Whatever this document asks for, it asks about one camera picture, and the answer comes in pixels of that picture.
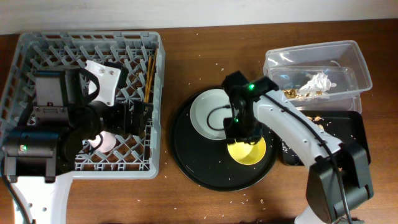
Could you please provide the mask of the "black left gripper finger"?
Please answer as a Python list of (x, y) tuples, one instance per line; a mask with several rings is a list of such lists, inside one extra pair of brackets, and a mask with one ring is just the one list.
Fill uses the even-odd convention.
[(145, 101), (134, 100), (133, 101), (133, 115), (134, 116), (152, 116), (154, 105), (152, 103), (146, 103)]
[(150, 121), (150, 118), (135, 117), (133, 119), (133, 135), (138, 136), (143, 133)]

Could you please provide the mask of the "yellow bowl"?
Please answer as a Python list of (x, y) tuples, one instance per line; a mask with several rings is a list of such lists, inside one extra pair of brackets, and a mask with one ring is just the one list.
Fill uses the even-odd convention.
[(261, 138), (255, 144), (247, 144), (244, 142), (235, 142), (228, 144), (228, 153), (239, 164), (251, 166), (262, 160), (267, 151), (266, 141)]

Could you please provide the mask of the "pink cup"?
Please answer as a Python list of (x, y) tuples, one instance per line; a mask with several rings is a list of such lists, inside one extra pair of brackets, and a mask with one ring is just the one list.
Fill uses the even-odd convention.
[(88, 140), (95, 151), (102, 153), (111, 151), (116, 145), (116, 135), (106, 131), (100, 132), (94, 140)]

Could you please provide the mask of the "grey round plate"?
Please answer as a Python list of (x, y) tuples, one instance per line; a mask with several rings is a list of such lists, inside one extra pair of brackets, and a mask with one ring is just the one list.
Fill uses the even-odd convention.
[(223, 129), (225, 118), (231, 118), (229, 98), (224, 90), (214, 88), (200, 93), (190, 108), (190, 119), (195, 130), (203, 137), (211, 140), (224, 140), (226, 135)]

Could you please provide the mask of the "gold foil wrapper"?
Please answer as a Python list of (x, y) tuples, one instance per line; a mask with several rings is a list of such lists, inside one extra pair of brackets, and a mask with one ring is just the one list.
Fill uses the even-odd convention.
[(322, 91), (300, 91), (299, 89), (282, 90), (288, 99), (295, 98), (309, 98), (314, 96), (324, 95)]

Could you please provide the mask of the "nut shell food scraps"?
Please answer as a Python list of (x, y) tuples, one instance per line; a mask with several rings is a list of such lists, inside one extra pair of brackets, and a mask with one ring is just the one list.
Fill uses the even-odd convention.
[(322, 117), (320, 117), (320, 116), (316, 116), (316, 117), (307, 116), (307, 118), (310, 121), (312, 121), (314, 124), (316, 124), (321, 130), (325, 130), (325, 128), (324, 128), (325, 120)]

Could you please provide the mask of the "white tissue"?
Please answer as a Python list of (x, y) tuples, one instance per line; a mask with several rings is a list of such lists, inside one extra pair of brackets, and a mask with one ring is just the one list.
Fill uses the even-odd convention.
[(318, 72), (298, 90), (298, 95), (300, 97), (318, 96), (334, 87), (336, 87), (336, 83), (331, 82), (328, 75)]

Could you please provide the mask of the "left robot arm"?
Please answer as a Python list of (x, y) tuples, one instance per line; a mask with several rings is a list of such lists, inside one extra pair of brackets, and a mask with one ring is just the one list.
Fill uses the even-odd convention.
[(152, 115), (153, 106), (135, 101), (111, 105), (96, 100), (100, 78), (82, 68), (69, 71), (41, 70), (37, 84), (53, 88), (53, 95), (37, 94), (37, 102), (28, 114), (36, 117), (29, 126), (29, 116), (21, 118), (3, 145), (5, 157), (1, 175), (22, 215), (23, 223), (35, 223), (22, 199), (17, 195), (19, 177), (41, 177), (43, 184), (54, 184), (57, 176), (73, 168), (75, 156), (86, 139), (100, 136), (102, 131), (114, 134), (140, 134)]

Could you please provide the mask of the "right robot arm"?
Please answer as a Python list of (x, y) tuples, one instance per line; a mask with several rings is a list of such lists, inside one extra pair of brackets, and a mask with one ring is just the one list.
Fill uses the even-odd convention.
[(266, 125), (308, 169), (308, 206), (295, 223), (352, 222), (351, 211), (374, 195), (366, 146), (344, 143), (310, 121), (267, 77), (249, 82), (241, 72), (224, 79), (232, 117), (224, 119), (228, 141), (257, 143)]

